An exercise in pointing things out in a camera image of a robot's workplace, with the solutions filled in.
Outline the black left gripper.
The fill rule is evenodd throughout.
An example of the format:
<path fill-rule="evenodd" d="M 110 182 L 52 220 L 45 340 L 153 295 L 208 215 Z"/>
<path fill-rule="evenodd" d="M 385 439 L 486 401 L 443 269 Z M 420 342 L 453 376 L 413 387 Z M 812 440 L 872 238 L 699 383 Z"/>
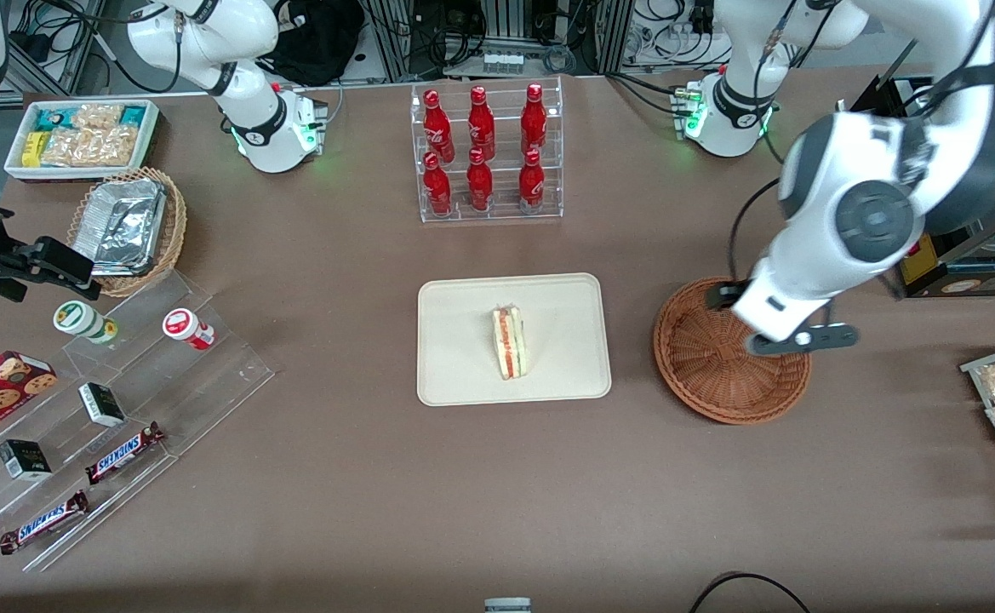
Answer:
<path fill-rule="evenodd" d="M 750 279 L 725 279 L 723 282 L 711 283 L 705 290 L 705 307 L 711 311 L 732 309 L 750 284 Z"/>

